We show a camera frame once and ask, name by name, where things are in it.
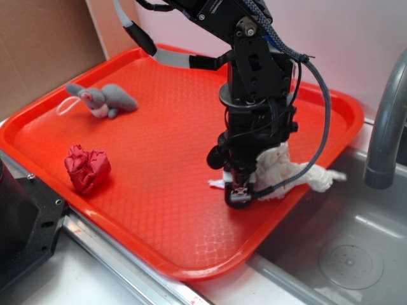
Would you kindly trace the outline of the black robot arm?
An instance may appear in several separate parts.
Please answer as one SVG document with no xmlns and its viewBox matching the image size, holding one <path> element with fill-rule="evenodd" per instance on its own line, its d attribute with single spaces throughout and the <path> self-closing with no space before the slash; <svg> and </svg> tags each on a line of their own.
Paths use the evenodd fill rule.
<svg viewBox="0 0 407 305">
<path fill-rule="evenodd" d="M 179 10 L 188 20 L 230 45 L 217 57 L 185 55 L 159 49 L 123 12 L 121 22 L 130 37 L 156 61 L 188 69 L 216 71 L 228 68 L 228 80 L 219 98 L 226 107 L 226 131 L 210 151 L 211 168 L 222 169 L 225 202 L 232 208 L 251 204 L 258 156 L 278 147 L 298 129 L 296 108 L 289 90 L 292 60 L 273 49 L 259 19 L 242 1 L 165 1 L 141 5 L 154 11 Z"/>
</svg>

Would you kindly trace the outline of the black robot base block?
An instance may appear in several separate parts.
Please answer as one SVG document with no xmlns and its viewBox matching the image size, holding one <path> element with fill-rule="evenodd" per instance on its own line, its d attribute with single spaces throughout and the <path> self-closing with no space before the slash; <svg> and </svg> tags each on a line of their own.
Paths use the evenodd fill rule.
<svg viewBox="0 0 407 305">
<path fill-rule="evenodd" d="M 66 209 L 41 179 L 16 179 L 1 162 L 1 292 L 54 254 Z"/>
</svg>

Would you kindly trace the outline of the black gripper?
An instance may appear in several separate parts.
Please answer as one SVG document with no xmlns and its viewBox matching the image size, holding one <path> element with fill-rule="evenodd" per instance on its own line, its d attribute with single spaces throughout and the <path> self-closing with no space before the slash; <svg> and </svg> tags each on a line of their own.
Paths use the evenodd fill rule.
<svg viewBox="0 0 407 305">
<path fill-rule="evenodd" d="M 215 170 L 223 168 L 224 200 L 229 207 L 243 209 L 252 203 L 258 156 L 298 130 L 292 99 L 292 95 L 269 98 L 251 110 L 226 109 L 226 131 L 209 152 L 207 163 Z"/>
</svg>

